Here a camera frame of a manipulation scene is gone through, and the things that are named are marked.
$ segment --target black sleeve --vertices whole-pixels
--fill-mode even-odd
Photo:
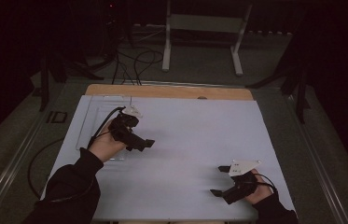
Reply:
[[[253,204],[258,210],[257,224],[298,224],[299,220],[293,210],[286,210],[279,202],[277,194],[273,194]]]
[[[104,164],[91,152],[80,149],[74,165],[57,170],[46,187],[46,197],[22,223],[90,223],[101,191],[95,174]]]

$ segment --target metal frame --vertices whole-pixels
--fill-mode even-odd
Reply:
[[[184,29],[196,31],[215,31],[238,33],[237,42],[231,46],[230,52],[232,62],[234,64],[235,75],[242,76],[244,74],[241,66],[238,49],[244,38],[247,21],[249,19],[252,5],[248,5],[245,14],[242,18],[227,18],[227,17],[206,17],[194,15],[179,15],[171,13],[171,0],[167,0],[167,16],[165,26],[165,48],[162,59],[162,71],[168,72],[170,69],[171,60],[171,29]]]
[[[288,98],[285,99],[285,101],[293,120],[298,126],[299,132],[301,134],[301,139],[303,140],[304,144],[307,146],[313,169],[315,171],[316,177],[319,180],[320,186],[323,192],[325,193],[327,202],[330,205],[330,209],[334,218],[339,224],[344,224],[344,223],[348,224],[348,214],[345,208],[343,207],[340,196],[336,188],[334,187],[334,184],[319,157],[319,154],[317,152],[315,145],[313,144],[313,141],[309,135],[307,127],[305,124],[301,123],[298,120],[296,111],[294,109],[295,100],[293,99],[293,96],[290,95]]]
[[[45,122],[46,117],[48,116],[48,111],[51,110],[51,108],[54,106],[55,101],[59,97],[63,89],[63,85],[64,84],[61,84],[61,83],[54,84],[54,87],[51,90],[51,93],[52,93],[51,101],[49,101],[49,103],[46,104],[44,111],[39,112],[29,132],[24,136],[21,142],[21,145],[17,149],[14,156],[11,158],[5,170],[0,175],[0,205],[2,201],[4,200],[12,182],[16,178],[16,175],[19,172],[26,156],[28,155],[28,151],[33,146],[35,137],[42,123]]]

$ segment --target floor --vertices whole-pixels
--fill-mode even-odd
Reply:
[[[132,85],[135,70],[143,85],[222,86],[243,88],[272,74],[289,36],[247,34],[240,47],[244,75],[236,77],[226,37],[188,40],[177,33],[169,72],[161,71],[160,54],[140,53],[163,50],[161,27],[138,28],[134,32],[137,49],[125,41],[119,46],[119,67],[115,84]],[[98,62],[89,58],[90,63]],[[112,83],[116,62],[93,71],[104,80],[84,78],[68,70],[66,83],[50,81],[50,101],[39,112],[40,98],[28,96],[0,126],[0,223],[20,223],[37,200],[28,180],[40,193],[59,152],[62,138],[76,110],[78,99],[91,83]],[[35,86],[39,85],[37,74]],[[278,161],[299,216],[300,223],[348,223],[348,156],[328,117],[308,87],[309,107],[305,124],[294,114],[293,96],[282,95],[279,79],[251,90],[258,101]],[[50,111],[67,113],[63,123],[48,121]]]

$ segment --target hand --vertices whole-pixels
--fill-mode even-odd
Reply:
[[[257,170],[253,169],[251,172],[253,174],[255,174],[255,178],[258,180],[258,182],[265,183],[263,178],[261,178],[261,176],[258,175],[258,171]],[[265,186],[265,185],[258,185],[258,187],[256,188],[255,192],[250,194],[249,196],[245,197],[245,199],[248,202],[250,202],[251,204],[255,204],[255,203],[258,203],[261,200],[269,197],[270,195],[272,195],[272,191],[271,191],[270,187]]]
[[[100,136],[95,138],[94,142],[89,148],[89,151],[94,154],[102,162],[109,161],[116,153],[121,151],[126,145],[122,142],[116,141],[112,134],[110,134],[109,127],[112,120],[109,120],[101,130]]]

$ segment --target metal stand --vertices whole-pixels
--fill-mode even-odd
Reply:
[[[313,58],[323,46],[321,37],[325,25],[314,11],[314,8],[308,8],[272,76],[245,86],[257,89],[280,77],[286,77],[281,91],[282,94],[290,95],[296,87],[298,88],[296,114],[301,123],[304,123],[303,110],[306,102],[307,73],[310,70],[310,65],[313,64]]]
[[[252,5],[247,5],[246,11],[242,18],[227,17],[207,17],[195,15],[182,15],[171,13],[171,0],[167,0],[167,17],[165,30],[165,48],[162,60],[162,70],[168,72],[171,60],[171,29],[193,30],[193,31],[212,31],[226,32],[238,34],[237,42],[231,46],[231,56],[234,63],[235,75],[242,76],[244,74],[241,67],[238,49],[244,38],[246,24],[250,15]]]

